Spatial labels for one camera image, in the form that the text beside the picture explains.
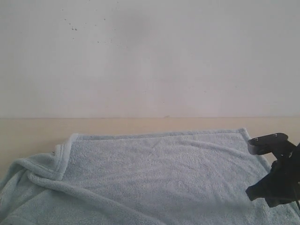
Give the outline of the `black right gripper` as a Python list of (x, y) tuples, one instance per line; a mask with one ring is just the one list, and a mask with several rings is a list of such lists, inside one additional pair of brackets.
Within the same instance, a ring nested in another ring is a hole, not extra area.
[(300, 146), (286, 160), (275, 160), (270, 172), (246, 189), (249, 200), (263, 198), (270, 208), (296, 202), (300, 205)]

